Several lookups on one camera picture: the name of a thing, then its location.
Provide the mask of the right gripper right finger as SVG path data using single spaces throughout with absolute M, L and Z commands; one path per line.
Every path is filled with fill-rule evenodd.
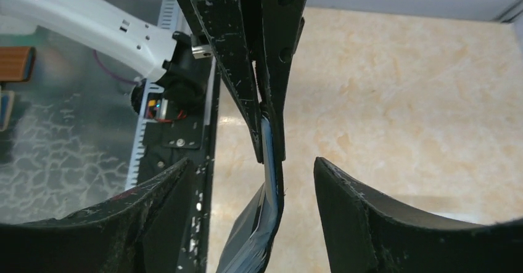
M 484 226 L 432 214 L 314 164 L 331 272 L 521 272 L 522 220 Z

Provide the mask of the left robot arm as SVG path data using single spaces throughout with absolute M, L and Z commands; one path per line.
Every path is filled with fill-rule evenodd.
M 177 0 L 192 37 L 210 48 L 263 162 L 262 118 L 274 158 L 286 157 L 284 104 L 307 0 Z M 124 63 L 167 88 L 179 39 L 105 0 L 1 0 L 2 15 L 28 20 Z

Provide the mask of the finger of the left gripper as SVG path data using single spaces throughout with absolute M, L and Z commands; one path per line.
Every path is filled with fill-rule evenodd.
M 284 105 L 292 59 L 302 34 L 307 0 L 245 0 L 250 99 L 245 101 L 257 161 L 263 161 L 261 118 L 272 125 L 275 154 L 286 157 Z
M 193 35 L 208 45 L 221 79 L 245 120 L 256 159 L 263 162 L 261 110 L 250 46 L 242 13 L 243 0 L 178 0 Z

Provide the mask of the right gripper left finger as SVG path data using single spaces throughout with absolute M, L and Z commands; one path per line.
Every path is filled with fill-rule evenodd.
M 1 225 L 2 272 L 136 272 L 138 242 L 174 180 L 149 179 L 62 219 Z

